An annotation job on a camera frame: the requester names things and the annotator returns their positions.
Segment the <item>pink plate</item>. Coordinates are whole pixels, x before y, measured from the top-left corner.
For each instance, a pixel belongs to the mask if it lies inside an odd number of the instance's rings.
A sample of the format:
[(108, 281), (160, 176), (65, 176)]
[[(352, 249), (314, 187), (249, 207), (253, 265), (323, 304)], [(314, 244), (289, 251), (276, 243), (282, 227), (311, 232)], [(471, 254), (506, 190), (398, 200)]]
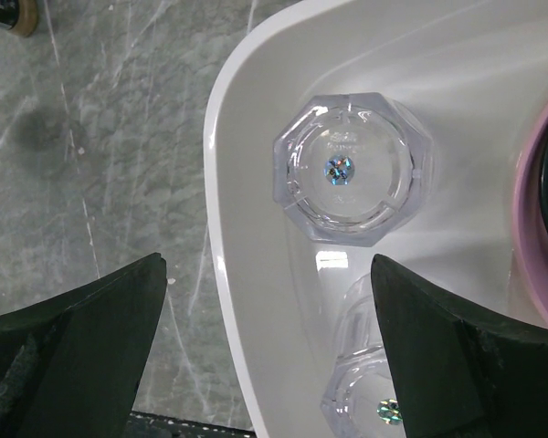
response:
[(522, 288), (548, 328), (548, 233), (538, 200), (543, 137), (547, 131), (548, 101), (531, 125), (516, 164), (511, 232)]

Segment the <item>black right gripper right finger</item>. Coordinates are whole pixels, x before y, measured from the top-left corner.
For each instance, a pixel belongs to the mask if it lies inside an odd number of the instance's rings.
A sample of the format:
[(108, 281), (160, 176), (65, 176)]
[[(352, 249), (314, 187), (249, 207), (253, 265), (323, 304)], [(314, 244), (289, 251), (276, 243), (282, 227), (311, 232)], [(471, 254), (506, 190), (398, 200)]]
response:
[(374, 304), (408, 437), (548, 437), (548, 329), (489, 310), (385, 255)]

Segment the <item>clear faceted glass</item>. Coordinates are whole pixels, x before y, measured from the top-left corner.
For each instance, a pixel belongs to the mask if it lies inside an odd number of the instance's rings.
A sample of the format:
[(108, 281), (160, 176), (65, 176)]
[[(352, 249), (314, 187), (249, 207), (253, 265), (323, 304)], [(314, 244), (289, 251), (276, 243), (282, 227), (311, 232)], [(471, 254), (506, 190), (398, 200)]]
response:
[(334, 366), (321, 398), (321, 411), (333, 435), (404, 437), (370, 275), (360, 277), (343, 295), (333, 353)]

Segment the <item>yellow label sauce bottle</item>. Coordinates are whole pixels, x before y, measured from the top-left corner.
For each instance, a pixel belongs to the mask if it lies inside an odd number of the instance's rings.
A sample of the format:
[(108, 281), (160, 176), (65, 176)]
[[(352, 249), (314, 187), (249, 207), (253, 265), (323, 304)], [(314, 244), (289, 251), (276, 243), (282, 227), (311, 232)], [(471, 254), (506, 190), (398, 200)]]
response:
[(0, 28), (18, 37), (29, 37), (37, 28), (36, 0), (0, 0)]

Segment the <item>clear drinking glass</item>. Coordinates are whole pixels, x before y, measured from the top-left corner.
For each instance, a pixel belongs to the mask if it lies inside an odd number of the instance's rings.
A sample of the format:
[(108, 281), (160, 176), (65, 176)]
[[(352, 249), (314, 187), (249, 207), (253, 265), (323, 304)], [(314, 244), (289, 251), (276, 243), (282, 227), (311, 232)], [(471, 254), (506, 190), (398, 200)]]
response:
[(426, 202), (435, 150), (394, 99), (316, 96), (273, 142), (273, 199), (312, 241), (371, 247)]

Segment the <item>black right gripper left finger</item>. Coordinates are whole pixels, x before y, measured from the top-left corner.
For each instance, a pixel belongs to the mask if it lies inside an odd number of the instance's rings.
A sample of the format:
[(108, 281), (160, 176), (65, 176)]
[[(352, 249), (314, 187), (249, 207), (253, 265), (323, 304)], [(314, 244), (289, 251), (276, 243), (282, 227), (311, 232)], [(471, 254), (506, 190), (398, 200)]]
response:
[(0, 315), (0, 437), (120, 437), (162, 313), (158, 253)]

